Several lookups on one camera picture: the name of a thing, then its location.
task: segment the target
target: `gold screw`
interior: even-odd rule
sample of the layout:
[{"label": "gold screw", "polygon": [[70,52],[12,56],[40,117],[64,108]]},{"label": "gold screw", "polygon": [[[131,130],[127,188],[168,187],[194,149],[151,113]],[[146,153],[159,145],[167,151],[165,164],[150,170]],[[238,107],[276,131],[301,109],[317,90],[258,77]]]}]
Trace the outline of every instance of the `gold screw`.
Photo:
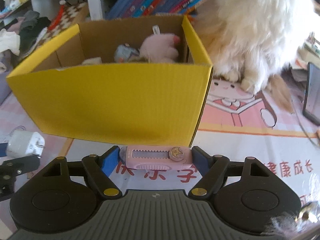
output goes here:
[{"label": "gold screw", "polygon": [[204,196],[207,194],[207,190],[201,187],[196,187],[193,190],[191,190],[191,193],[195,196]]},{"label": "gold screw", "polygon": [[116,188],[107,188],[104,190],[103,193],[106,196],[113,197],[113,196],[117,196],[120,192]]}]

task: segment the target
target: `cat's tail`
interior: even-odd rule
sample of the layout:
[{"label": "cat's tail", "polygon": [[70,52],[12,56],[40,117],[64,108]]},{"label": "cat's tail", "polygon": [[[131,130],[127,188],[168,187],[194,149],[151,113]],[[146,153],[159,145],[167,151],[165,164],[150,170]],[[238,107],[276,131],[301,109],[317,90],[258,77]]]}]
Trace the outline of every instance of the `cat's tail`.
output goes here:
[{"label": "cat's tail", "polygon": [[269,77],[266,91],[270,94],[277,106],[281,109],[294,113],[290,90],[280,75]]}]

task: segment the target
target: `pink plush toy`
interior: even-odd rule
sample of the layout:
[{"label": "pink plush toy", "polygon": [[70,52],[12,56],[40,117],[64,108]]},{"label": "pink plush toy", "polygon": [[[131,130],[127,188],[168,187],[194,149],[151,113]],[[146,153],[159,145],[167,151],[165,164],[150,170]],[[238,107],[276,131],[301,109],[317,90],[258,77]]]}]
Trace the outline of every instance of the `pink plush toy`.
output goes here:
[{"label": "pink plush toy", "polygon": [[152,63],[174,63],[179,53],[175,48],[180,38],[174,34],[153,34],[146,38],[140,48],[140,58]]}]

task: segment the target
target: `plush toy tag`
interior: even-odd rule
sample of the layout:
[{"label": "plush toy tag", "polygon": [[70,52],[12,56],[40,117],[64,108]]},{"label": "plush toy tag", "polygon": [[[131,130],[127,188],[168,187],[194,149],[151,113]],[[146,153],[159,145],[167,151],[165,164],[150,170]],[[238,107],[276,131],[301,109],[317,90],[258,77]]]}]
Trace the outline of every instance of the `plush toy tag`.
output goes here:
[{"label": "plush toy tag", "polygon": [[154,35],[160,34],[160,29],[158,25],[152,27]]}]

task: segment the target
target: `cartoon face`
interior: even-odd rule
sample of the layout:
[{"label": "cartoon face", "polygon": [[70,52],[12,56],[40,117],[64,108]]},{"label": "cartoon face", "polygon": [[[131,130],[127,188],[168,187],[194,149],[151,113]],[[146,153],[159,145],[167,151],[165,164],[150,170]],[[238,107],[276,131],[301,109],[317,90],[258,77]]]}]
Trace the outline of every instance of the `cartoon face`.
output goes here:
[{"label": "cartoon face", "polygon": [[236,99],[249,100],[254,96],[252,93],[244,92],[239,83],[231,83],[219,79],[212,80],[209,94],[230,101],[235,101]]}]

